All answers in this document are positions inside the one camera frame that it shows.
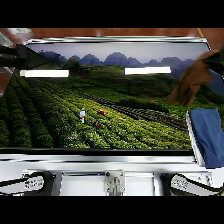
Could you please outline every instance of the flat screen display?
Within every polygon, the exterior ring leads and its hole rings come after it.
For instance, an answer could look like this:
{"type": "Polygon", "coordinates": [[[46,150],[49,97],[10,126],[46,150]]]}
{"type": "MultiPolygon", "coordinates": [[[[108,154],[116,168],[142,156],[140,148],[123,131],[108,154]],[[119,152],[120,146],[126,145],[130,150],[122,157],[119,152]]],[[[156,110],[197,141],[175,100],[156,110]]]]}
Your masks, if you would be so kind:
{"type": "Polygon", "coordinates": [[[224,113],[218,74],[190,107],[167,97],[206,43],[110,42],[29,44],[49,59],[37,70],[69,70],[68,77],[14,72],[0,104],[0,147],[71,150],[189,150],[185,121],[192,108],[224,113]],[[142,74],[125,69],[168,67],[142,74]]]}

